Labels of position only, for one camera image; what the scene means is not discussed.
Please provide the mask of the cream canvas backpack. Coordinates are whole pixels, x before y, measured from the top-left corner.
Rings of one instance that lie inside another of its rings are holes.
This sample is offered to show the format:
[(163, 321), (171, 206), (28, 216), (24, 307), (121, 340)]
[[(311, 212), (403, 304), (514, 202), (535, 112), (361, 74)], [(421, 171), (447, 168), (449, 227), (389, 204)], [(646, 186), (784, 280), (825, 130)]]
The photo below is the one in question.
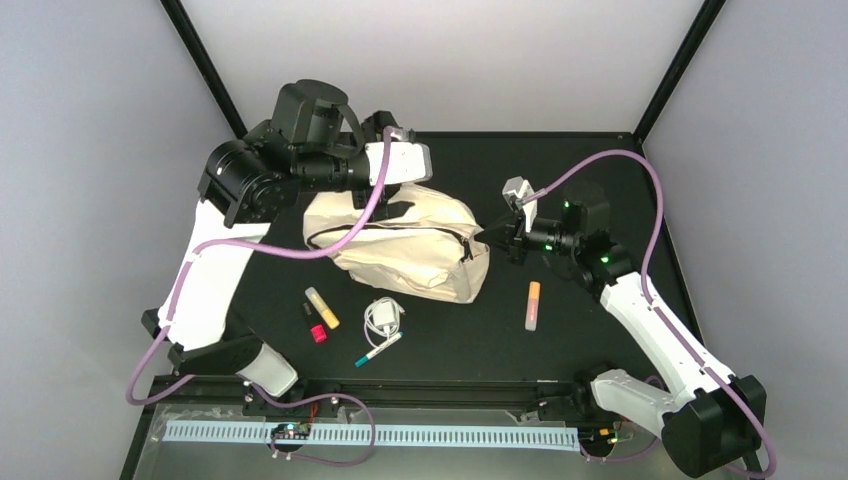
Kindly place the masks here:
[(390, 199), (397, 212), (371, 221), (340, 251), (337, 267), (360, 283), (397, 293), (470, 304), (486, 279), (489, 247), (462, 201), (418, 184), (403, 184)]

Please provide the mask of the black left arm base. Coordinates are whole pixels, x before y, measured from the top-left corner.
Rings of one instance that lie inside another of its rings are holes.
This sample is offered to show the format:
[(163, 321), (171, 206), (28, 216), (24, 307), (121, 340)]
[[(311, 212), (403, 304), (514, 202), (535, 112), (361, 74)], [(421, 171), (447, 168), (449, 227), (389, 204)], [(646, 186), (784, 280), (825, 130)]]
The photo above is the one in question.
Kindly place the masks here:
[(337, 385), (298, 381), (282, 395), (275, 396), (255, 384), (244, 382), (242, 413), (252, 417), (309, 418), (333, 416), (341, 404)]

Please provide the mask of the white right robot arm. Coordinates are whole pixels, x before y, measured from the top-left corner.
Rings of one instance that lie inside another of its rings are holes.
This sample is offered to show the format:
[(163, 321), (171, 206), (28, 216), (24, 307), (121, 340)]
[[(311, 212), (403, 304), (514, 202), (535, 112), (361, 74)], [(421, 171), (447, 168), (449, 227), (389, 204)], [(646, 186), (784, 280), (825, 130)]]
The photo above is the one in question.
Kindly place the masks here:
[(633, 421), (660, 439), (691, 478), (755, 453), (762, 438), (753, 423), (765, 419), (764, 386), (708, 352), (640, 274), (634, 257), (611, 237), (602, 188), (587, 183), (571, 189), (557, 219), (538, 216), (533, 193), (524, 178), (507, 180), (502, 195), (509, 213), (476, 239), (516, 264), (530, 252), (561, 256), (566, 278), (625, 328), (664, 383), (655, 387), (620, 368), (596, 370), (570, 390), (572, 410), (585, 419), (609, 411)]

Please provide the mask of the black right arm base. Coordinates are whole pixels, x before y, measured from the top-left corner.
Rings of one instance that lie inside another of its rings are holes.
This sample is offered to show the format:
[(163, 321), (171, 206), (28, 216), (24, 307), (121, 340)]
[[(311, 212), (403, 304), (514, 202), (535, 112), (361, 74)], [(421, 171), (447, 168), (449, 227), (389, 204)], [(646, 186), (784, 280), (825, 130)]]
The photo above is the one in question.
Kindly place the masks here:
[(539, 383), (529, 412), (542, 421), (563, 421), (567, 425), (606, 428), (628, 421), (627, 417), (601, 409), (586, 382)]

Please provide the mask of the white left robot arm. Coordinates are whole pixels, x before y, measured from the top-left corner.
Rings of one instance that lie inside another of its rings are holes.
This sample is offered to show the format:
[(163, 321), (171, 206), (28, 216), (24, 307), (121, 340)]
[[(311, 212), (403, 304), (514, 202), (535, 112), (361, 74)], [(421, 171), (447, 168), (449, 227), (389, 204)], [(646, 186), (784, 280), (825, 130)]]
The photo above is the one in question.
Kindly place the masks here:
[[(254, 253), (312, 260), (337, 253), (405, 183), (432, 175), (429, 148), (388, 111), (359, 121), (339, 88), (313, 79), (284, 85), (272, 116), (244, 137), (219, 145), (198, 185), (191, 237), (164, 304), (143, 326), (186, 383), (235, 375), (279, 396), (296, 370), (250, 328), (228, 317)], [(348, 192), (354, 223), (340, 240), (314, 250), (264, 243), (272, 222), (303, 193)]]

